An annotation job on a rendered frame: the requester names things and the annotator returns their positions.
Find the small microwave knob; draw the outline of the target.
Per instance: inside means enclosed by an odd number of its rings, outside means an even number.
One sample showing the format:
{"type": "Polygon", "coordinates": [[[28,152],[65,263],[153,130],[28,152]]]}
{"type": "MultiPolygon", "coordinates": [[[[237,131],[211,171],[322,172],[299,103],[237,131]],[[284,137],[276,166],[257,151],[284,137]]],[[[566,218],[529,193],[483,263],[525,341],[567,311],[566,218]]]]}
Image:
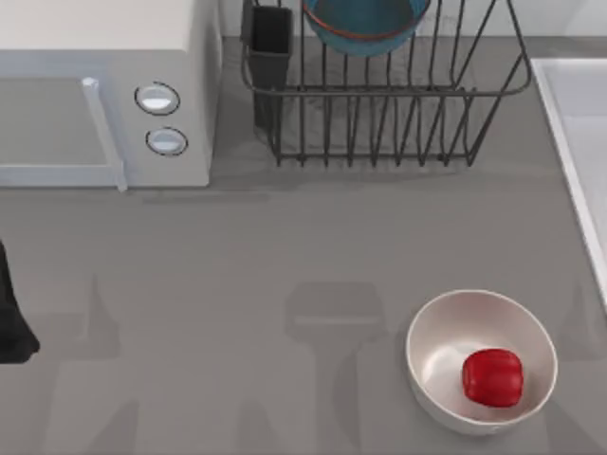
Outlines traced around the small microwave knob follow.
{"type": "Polygon", "coordinates": [[[157,155],[179,156],[188,148],[187,137],[175,128],[164,127],[149,131],[145,136],[147,147],[157,155]]]}

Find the white bowl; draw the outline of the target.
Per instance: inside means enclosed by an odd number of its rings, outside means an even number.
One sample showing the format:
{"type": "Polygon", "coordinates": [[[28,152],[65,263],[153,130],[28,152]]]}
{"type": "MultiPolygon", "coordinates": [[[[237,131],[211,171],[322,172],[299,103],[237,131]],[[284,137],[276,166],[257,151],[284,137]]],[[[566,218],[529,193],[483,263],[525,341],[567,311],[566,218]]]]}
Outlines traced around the white bowl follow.
{"type": "Polygon", "coordinates": [[[406,330],[402,359],[418,405],[439,425],[473,436],[537,414],[559,375],[556,347],[540,320],[512,298],[481,289],[452,290],[422,305],[406,330]],[[509,350],[523,363],[523,396],[514,407],[486,407],[464,395],[463,362],[488,348],[509,350]]]}

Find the black cutlery holder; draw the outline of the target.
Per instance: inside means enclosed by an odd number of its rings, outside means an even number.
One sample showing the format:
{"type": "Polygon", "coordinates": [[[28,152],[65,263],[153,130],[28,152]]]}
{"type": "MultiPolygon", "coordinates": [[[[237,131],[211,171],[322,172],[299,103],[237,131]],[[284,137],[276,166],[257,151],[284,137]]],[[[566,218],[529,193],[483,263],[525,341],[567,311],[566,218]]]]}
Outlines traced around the black cutlery holder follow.
{"type": "Polygon", "coordinates": [[[282,6],[257,5],[243,0],[241,41],[253,87],[254,124],[271,131],[279,96],[266,91],[282,91],[293,47],[293,11],[282,6]]]}

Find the pale microwave oven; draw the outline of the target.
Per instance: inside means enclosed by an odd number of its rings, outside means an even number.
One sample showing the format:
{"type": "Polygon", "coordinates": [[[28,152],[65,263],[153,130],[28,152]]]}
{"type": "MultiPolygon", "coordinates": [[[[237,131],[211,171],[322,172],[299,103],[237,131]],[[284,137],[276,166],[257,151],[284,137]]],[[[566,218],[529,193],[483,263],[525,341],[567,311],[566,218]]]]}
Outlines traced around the pale microwave oven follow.
{"type": "Polygon", "coordinates": [[[116,187],[81,80],[101,99],[128,190],[210,180],[222,77],[218,0],[0,0],[0,188],[116,187]],[[136,104],[152,82],[174,88],[166,117],[136,104]],[[170,127],[179,156],[146,145],[170,127]]]}

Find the large microwave knob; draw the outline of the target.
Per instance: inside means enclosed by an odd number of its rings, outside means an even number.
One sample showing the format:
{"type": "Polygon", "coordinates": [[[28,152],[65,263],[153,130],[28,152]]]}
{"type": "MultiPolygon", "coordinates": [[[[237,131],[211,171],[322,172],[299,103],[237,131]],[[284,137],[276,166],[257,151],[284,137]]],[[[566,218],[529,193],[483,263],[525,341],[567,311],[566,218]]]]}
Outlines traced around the large microwave knob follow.
{"type": "Polygon", "coordinates": [[[177,91],[163,82],[152,82],[138,87],[135,90],[134,98],[137,106],[152,116],[169,116],[180,106],[177,91]]]}

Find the blue bowl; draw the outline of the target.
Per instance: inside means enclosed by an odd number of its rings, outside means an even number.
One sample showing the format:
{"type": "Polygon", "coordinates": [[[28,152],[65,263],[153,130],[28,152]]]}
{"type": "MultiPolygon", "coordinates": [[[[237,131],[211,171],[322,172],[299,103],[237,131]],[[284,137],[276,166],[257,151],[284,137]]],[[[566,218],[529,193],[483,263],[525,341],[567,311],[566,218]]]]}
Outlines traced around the blue bowl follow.
{"type": "Polygon", "coordinates": [[[414,36],[432,0],[301,0],[321,42],[342,54],[375,57],[414,36]]]}

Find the red bell pepper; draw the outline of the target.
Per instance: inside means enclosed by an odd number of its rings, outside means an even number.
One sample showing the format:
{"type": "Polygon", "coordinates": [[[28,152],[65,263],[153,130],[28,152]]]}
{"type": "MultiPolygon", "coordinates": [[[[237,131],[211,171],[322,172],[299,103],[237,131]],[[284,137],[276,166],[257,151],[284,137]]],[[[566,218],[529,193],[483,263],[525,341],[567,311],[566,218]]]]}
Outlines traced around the red bell pepper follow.
{"type": "Polygon", "coordinates": [[[464,395],[470,401],[486,407],[511,408],[523,396],[523,363],[506,349],[479,350],[463,362],[461,380],[464,395]]]}

